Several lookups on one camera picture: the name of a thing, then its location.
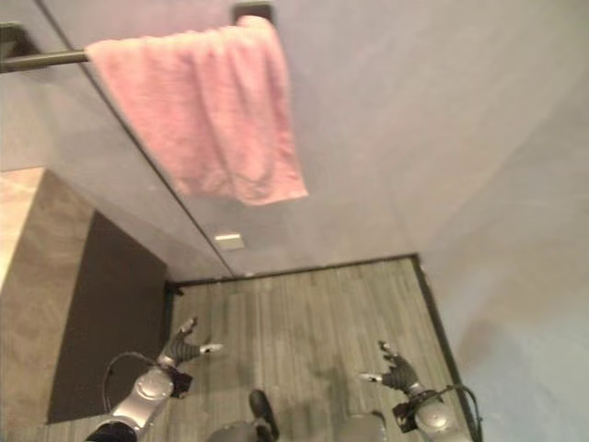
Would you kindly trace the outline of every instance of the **light switch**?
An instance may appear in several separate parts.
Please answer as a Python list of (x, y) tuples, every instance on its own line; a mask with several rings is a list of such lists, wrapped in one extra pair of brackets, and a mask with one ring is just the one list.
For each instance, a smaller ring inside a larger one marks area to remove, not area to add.
[(227, 251), (245, 249), (246, 247), (239, 233), (215, 235), (214, 242), (217, 243), (219, 249)]

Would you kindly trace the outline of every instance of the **wooden floor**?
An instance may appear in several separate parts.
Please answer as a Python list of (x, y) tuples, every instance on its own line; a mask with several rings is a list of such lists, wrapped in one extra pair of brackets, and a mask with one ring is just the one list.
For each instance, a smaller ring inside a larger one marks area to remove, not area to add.
[[(400, 393), (359, 381), (382, 371), (376, 340), (394, 342), (425, 385), (452, 383), (412, 263), (361, 264), (239, 282), (199, 285), (177, 297), (175, 326), (198, 315), (195, 342), (225, 345), (185, 366), (191, 394), (172, 401), (148, 441), (204, 441), (214, 429), (249, 419), (248, 392), (264, 389), (284, 441), (332, 441), (352, 413), (382, 411), (389, 441), (402, 435), (390, 410)], [(458, 412), (456, 397), (448, 399)], [(459, 419), (464, 428), (464, 417)], [(11, 435), (10, 441), (84, 440), (100, 418)]]

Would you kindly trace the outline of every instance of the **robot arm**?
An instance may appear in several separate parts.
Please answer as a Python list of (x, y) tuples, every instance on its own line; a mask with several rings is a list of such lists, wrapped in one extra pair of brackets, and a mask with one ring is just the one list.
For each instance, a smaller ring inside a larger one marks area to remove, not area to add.
[(401, 431), (407, 433), (417, 429), (427, 442), (472, 442), (460, 430), (456, 416), (440, 395), (427, 390), (419, 382), (411, 364), (389, 344), (379, 342), (379, 346), (390, 364), (389, 371), (384, 374), (363, 373), (360, 377), (405, 393), (409, 401), (393, 409)]
[(189, 390), (192, 377), (177, 370), (191, 359), (223, 348), (221, 344), (191, 345), (186, 337), (196, 326), (196, 319), (186, 321), (169, 340), (152, 366), (139, 377), (131, 393), (110, 413), (109, 418), (90, 435), (87, 442), (136, 442), (161, 413), (170, 397), (180, 398)]

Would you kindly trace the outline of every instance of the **pink towel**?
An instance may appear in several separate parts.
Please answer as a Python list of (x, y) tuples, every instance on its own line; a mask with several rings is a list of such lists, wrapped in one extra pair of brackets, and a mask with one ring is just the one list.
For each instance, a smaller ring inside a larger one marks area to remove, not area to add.
[(286, 62), (266, 19), (100, 41), (86, 51), (182, 193), (252, 205), (307, 195), (291, 133)]

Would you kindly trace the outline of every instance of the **towel bar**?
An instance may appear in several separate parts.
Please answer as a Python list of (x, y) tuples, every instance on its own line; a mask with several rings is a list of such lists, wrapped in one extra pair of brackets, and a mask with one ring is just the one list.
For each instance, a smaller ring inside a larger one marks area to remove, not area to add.
[[(264, 17), (272, 22), (270, 2), (240, 2), (233, 8), (234, 23), (242, 16)], [(41, 69), (56, 64), (84, 63), (88, 58), (83, 50), (41, 53), (19, 23), (0, 23), (2, 49), (0, 74)]]

